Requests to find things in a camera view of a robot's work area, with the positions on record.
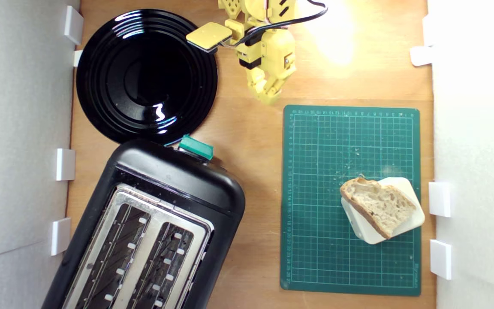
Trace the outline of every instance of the bread crust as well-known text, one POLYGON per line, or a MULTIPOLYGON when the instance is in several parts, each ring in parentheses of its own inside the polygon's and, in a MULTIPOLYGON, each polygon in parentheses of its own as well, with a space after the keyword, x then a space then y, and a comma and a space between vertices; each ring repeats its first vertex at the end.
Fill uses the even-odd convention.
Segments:
POLYGON ((369 224, 377 231, 377 233, 379 233, 380 235, 382 235, 382 237, 384 237, 386 239, 392 238, 392 235, 389 235, 388 233, 383 231, 382 228, 379 227, 379 225, 375 221, 375 219, 373 219, 373 216, 370 213, 368 213, 363 207, 361 207, 361 205, 359 205, 356 201, 354 201, 352 199, 352 196, 346 192, 346 188, 348 188, 350 186, 350 184, 352 184, 354 182, 375 182, 375 181, 374 180, 366 180, 365 178, 361 178, 361 177, 348 180, 347 182, 345 182, 341 186, 340 194, 343 196, 343 198, 345 200, 347 200, 347 202, 349 202, 350 205, 352 205, 352 207, 358 213, 360 213, 369 222, 369 224))

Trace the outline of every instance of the green lever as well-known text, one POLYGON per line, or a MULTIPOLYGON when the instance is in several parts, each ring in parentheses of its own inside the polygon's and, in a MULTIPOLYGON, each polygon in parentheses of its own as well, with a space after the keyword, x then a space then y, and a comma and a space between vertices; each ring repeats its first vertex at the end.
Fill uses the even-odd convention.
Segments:
POLYGON ((206 158, 207 160, 211 160, 213 157, 213 147, 211 145, 192 139, 188 134, 182 137, 182 141, 178 147, 193 152, 198 156, 206 158))

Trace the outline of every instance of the white wall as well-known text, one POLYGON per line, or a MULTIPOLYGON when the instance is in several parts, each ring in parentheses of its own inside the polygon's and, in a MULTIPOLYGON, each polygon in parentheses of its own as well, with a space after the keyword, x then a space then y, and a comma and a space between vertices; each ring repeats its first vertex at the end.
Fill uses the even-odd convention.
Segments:
POLYGON ((438 309, 494 308, 494 1, 429 0, 434 45, 435 178, 450 182, 452 279, 437 280, 438 309))
POLYGON ((0 308, 40 307, 61 260, 49 234, 66 207, 55 161, 70 144, 68 4, 79 0, 0 0, 0 308))

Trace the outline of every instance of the bread slice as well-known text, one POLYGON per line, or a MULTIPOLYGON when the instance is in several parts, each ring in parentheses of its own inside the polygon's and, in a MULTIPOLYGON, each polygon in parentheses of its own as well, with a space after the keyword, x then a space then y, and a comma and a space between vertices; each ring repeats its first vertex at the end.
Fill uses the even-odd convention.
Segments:
POLYGON ((398 188, 361 177, 345 182, 340 194, 386 239, 417 208, 398 188))

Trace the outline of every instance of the white plate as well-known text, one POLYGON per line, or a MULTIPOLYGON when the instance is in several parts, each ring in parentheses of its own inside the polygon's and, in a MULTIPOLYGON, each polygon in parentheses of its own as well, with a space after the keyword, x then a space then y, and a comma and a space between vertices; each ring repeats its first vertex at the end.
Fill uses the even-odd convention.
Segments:
MULTIPOLYGON (((420 227, 424 223, 424 211, 422 207, 420 207, 420 203, 417 199, 417 195, 413 190, 413 186, 407 178, 402 177, 388 177, 383 180, 378 181, 381 185, 392 185, 398 188, 415 206, 413 215, 402 223, 399 227, 397 227, 392 233, 392 237, 396 237, 401 233, 405 233, 406 231, 410 231, 416 227, 420 227)), ((372 225, 365 219, 360 213, 355 210, 349 202, 347 202, 344 198, 342 198, 341 203, 343 205, 343 209, 348 216, 349 222, 352 225, 353 231, 355 232, 355 236, 358 236, 360 239, 365 241, 368 244, 374 245, 378 244, 386 240, 386 238, 382 237, 373 227, 372 225)))

